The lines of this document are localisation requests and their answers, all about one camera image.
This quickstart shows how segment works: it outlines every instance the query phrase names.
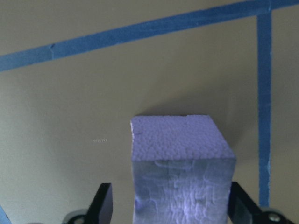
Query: metal screw head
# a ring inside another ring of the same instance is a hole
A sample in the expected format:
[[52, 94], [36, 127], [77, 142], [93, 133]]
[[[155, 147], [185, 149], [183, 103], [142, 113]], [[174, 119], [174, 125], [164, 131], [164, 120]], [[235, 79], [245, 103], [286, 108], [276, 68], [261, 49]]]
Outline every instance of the metal screw head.
[[271, 220], [273, 222], [280, 222], [279, 215], [277, 215], [275, 213], [270, 213], [268, 217], [269, 217], [269, 220]]
[[81, 218], [78, 218], [74, 221], [74, 224], [83, 224], [84, 223], [84, 218], [81, 217]]

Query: blue painter's tape line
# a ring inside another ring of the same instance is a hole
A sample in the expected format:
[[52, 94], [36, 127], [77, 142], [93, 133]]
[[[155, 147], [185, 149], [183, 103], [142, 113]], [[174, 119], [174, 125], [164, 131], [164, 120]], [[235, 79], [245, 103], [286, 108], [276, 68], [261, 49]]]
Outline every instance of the blue painter's tape line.
[[5, 214], [1, 206], [0, 206], [0, 224], [11, 224], [10, 220], [8, 219], [7, 215]]
[[272, 0], [271, 8], [278, 9], [299, 4], [299, 0]]
[[257, 17], [259, 202], [270, 203], [271, 173], [271, 12]]
[[264, 14], [268, 11], [269, 3], [267, 1], [250, 0], [134, 24], [0, 56], [0, 71], [180, 30]]

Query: purple foam cube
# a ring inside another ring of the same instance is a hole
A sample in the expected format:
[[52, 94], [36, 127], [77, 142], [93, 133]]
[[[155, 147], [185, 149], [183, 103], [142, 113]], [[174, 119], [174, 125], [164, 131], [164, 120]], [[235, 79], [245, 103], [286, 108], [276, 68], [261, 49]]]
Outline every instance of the purple foam cube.
[[206, 115], [131, 120], [134, 224], [226, 224], [235, 155]]

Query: styrofoam block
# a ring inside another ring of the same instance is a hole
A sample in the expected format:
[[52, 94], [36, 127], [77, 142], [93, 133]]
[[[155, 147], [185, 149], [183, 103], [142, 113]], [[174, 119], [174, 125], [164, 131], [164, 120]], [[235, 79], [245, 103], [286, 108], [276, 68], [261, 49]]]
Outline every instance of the styrofoam block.
[[11, 224], [10, 220], [8, 219], [5, 211], [0, 206], [0, 224]]
[[136, 116], [134, 224], [226, 224], [235, 156], [209, 116]]

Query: beige wall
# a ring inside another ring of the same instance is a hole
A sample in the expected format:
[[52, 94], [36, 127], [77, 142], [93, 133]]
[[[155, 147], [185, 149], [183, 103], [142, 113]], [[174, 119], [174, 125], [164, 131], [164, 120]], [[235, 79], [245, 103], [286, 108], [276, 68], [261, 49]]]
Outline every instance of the beige wall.
[[[4, 1], [0, 54], [231, 2]], [[271, 205], [294, 222], [297, 10], [273, 13]], [[13, 224], [57, 224], [112, 182], [111, 223], [131, 223], [129, 121], [140, 114], [211, 115], [257, 202], [256, 54], [250, 17], [0, 73], [0, 204]]]

